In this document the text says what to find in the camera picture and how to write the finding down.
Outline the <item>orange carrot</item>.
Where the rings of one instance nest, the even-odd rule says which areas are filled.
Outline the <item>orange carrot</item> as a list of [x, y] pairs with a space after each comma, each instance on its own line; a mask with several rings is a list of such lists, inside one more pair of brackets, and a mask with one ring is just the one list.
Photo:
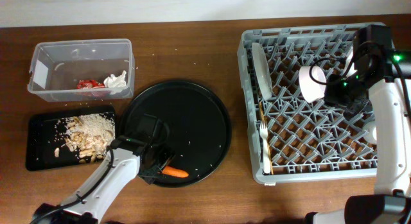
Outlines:
[[183, 171], [181, 169], [176, 169], [171, 166], [166, 166], [162, 170], [163, 175], [168, 175], [171, 177], [177, 177], [177, 178], [187, 178], [189, 176], [189, 173], [186, 171]]

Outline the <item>pink bowl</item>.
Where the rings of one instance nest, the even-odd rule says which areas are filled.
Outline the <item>pink bowl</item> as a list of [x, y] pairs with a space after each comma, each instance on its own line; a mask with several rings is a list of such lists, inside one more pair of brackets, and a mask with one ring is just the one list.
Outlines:
[[[319, 82], [326, 81], [324, 71], [318, 66], [313, 67], [311, 75]], [[300, 68], [299, 87], [303, 98], [308, 103], [322, 99], [325, 95], [326, 86], [318, 84], [310, 78], [310, 66], [304, 66]]]

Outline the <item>white tissue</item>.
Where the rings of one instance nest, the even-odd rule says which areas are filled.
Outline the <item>white tissue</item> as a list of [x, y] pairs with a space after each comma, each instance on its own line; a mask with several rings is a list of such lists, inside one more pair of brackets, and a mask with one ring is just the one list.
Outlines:
[[127, 75], [126, 71], [123, 71], [119, 76], [111, 74], [103, 81], [103, 84], [106, 88], [118, 88], [125, 87], [127, 85], [125, 76]]

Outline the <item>grey plate with food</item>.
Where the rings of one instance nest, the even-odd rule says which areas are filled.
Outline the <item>grey plate with food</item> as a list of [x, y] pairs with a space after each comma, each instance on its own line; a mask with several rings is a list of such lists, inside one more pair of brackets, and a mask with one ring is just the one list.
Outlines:
[[267, 101], [272, 97], [272, 81], [266, 55], [262, 45], [257, 42], [252, 43], [251, 51], [259, 89], [263, 99]]

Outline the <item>wooden chopstick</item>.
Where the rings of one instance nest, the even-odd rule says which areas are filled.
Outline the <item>wooden chopstick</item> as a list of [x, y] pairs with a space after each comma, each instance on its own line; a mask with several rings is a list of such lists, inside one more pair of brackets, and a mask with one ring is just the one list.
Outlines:
[[262, 149], [262, 162], [263, 162], [263, 172], [266, 175], [272, 175], [272, 161], [270, 158], [270, 148], [268, 145], [268, 127], [264, 117], [263, 105], [262, 102], [259, 102], [259, 113], [260, 113], [260, 127], [259, 134], [262, 139], [263, 149]]

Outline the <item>red snack wrapper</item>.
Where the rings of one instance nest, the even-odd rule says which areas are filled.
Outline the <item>red snack wrapper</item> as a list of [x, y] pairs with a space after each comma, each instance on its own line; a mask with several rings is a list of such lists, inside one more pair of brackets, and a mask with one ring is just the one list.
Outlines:
[[100, 89], [105, 88], [103, 83], [95, 80], [80, 80], [76, 86], [77, 89]]

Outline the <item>white plastic fork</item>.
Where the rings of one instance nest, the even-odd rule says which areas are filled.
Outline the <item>white plastic fork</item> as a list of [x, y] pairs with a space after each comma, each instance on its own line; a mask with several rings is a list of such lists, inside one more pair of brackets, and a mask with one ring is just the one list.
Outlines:
[[269, 148], [268, 148], [268, 143], [267, 143], [268, 128], [267, 128], [267, 124], [264, 121], [260, 123], [259, 134], [263, 141], [263, 150], [262, 150], [263, 172], [264, 174], [271, 174], [272, 167], [270, 163]]

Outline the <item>cream cup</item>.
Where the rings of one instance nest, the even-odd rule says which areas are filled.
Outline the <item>cream cup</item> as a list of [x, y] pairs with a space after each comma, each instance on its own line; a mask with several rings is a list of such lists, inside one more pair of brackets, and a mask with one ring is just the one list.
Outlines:
[[363, 126], [363, 131], [365, 131], [364, 139], [373, 144], [377, 144], [377, 133], [376, 133], [376, 123], [375, 121], [370, 121]]

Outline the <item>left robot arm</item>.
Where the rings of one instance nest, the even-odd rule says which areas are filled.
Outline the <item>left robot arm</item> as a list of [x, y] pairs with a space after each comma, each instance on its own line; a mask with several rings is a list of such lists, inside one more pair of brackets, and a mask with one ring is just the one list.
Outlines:
[[124, 135], [111, 142], [97, 170], [59, 205], [43, 203], [32, 223], [99, 223], [121, 190], [135, 177], [147, 184], [162, 175], [175, 152], [150, 138], [140, 141]]

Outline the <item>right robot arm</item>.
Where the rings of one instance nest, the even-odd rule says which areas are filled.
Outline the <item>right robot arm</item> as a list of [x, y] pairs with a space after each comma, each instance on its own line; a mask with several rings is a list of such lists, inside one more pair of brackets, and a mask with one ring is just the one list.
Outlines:
[[311, 212], [305, 223], [410, 223], [410, 52], [394, 49], [390, 28], [369, 25], [354, 34], [342, 75], [326, 78], [318, 59], [299, 73], [303, 98], [344, 108], [346, 117], [372, 106], [378, 152], [372, 195], [350, 197], [341, 210]]

